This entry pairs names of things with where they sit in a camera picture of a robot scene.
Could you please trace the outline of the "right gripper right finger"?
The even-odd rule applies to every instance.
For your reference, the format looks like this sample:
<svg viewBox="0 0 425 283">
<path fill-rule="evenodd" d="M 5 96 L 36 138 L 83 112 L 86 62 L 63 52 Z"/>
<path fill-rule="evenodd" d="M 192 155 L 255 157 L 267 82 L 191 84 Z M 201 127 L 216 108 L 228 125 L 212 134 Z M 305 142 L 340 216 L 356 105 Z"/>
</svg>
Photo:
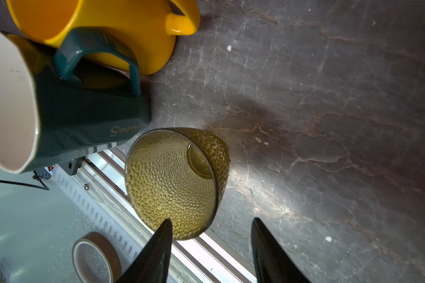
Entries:
<svg viewBox="0 0 425 283">
<path fill-rule="evenodd" d="M 255 218 L 252 222 L 251 245 L 257 282 L 307 283 L 309 281 L 260 218 Z"/>
</svg>

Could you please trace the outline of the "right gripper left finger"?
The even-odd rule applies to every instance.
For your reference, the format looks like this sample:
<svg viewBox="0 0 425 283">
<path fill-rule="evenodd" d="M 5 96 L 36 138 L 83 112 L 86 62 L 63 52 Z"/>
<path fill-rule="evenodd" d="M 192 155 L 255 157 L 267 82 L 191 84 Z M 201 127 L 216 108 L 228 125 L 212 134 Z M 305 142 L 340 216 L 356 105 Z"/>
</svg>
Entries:
<svg viewBox="0 0 425 283">
<path fill-rule="evenodd" d="M 172 240 L 172 222 L 166 219 L 117 283 L 166 283 Z"/>
</svg>

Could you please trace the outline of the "olive green glass cup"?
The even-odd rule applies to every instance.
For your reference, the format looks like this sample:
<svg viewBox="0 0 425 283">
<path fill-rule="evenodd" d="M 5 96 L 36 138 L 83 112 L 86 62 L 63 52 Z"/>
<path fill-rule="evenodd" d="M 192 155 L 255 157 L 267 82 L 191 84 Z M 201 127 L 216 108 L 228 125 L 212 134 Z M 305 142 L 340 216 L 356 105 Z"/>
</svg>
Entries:
<svg viewBox="0 0 425 283">
<path fill-rule="evenodd" d="M 125 187 L 144 224 L 172 222 L 173 238 L 188 240 L 212 224 L 230 169 L 229 147 L 212 132 L 155 129 L 136 139 L 125 165 Z"/>
</svg>

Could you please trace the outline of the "white cup dark green base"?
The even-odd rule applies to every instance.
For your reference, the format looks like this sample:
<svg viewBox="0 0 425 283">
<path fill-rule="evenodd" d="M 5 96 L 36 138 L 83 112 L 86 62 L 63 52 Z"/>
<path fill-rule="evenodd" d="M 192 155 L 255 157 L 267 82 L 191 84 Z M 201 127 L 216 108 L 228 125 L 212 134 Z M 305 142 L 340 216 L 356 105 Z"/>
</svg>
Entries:
<svg viewBox="0 0 425 283">
<path fill-rule="evenodd" d="M 59 48 L 0 31 L 0 168 L 19 174 L 127 142 L 151 120 L 131 50 L 72 29 Z"/>
</svg>

